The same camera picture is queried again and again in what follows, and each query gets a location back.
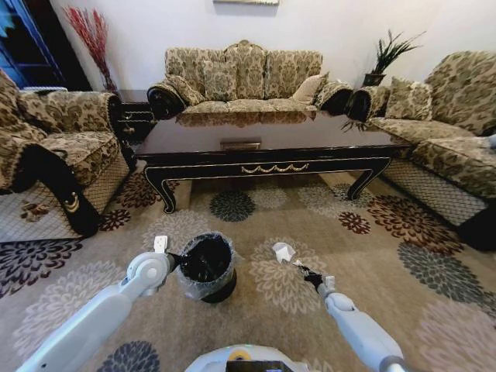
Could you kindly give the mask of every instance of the table apron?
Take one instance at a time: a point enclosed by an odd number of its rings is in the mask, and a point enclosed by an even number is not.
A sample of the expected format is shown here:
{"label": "table apron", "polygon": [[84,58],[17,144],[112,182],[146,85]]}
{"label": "table apron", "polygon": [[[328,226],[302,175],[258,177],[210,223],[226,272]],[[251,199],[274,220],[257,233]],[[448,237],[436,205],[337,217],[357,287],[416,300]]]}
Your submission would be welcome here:
{"label": "table apron", "polygon": [[199,178],[252,177],[275,174],[309,174],[341,171],[368,171],[384,168],[390,157],[366,157],[324,160],[271,161],[242,164],[208,164],[186,166],[145,167],[145,175],[164,180],[187,180]]}

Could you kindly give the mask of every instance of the glossy tabletop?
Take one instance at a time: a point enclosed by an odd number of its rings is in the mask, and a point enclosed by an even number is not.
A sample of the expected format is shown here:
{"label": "glossy tabletop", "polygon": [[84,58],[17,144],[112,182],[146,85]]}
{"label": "glossy tabletop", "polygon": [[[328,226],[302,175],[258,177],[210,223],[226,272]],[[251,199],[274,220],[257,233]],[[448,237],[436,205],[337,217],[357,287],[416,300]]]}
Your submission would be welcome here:
{"label": "glossy tabletop", "polygon": [[214,153],[223,143],[256,144],[258,150],[405,147],[381,131],[363,130],[345,115],[325,112],[180,114],[159,121],[136,151],[138,158],[170,153]]}

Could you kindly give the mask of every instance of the white wall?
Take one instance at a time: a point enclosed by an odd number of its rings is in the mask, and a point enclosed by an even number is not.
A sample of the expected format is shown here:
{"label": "white wall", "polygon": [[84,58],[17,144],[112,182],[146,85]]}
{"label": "white wall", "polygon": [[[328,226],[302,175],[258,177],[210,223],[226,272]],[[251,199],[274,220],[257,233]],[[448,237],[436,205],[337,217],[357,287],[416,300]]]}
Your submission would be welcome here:
{"label": "white wall", "polygon": [[168,47],[226,48],[248,39],[266,49],[313,49],[324,69],[360,86],[374,65],[374,44],[388,28],[423,48],[386,72],[422,80],[446,54],[496,50],[495,0],[281,0],[278,7],[212,0],[51,0],[91,85],[98,68],[62,16],[61,6],[96,8],[108,23],[108,62],[119,88],[146,89],[164,77]]}

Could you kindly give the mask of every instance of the plastic bag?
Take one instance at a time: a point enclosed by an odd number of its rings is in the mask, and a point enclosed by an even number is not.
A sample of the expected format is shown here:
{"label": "plastic bag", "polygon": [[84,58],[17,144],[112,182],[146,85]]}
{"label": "plastic bag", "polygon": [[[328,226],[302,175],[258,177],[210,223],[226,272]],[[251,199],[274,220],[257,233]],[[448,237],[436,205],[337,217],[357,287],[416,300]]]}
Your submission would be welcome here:
{"label": "plastic bag", "polygon": [[179,266],[177,277],[186,297],[205,298],[221,290],[233,278],[237,254],[232,240],[218,231],[196,236],[181,255],[187,259],[186,264]]}

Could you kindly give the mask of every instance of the trash can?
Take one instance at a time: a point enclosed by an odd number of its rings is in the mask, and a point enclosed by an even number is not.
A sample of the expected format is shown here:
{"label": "trash can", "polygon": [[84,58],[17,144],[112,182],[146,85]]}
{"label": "trash can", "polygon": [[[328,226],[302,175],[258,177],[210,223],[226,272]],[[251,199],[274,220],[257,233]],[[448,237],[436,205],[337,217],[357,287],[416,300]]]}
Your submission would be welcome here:
{"label": "trash can", "polygon": [[232,240],[220,232],[195,237],[183,249],[178,277],[187,297],[208,303],[224,301],[236,286]]}

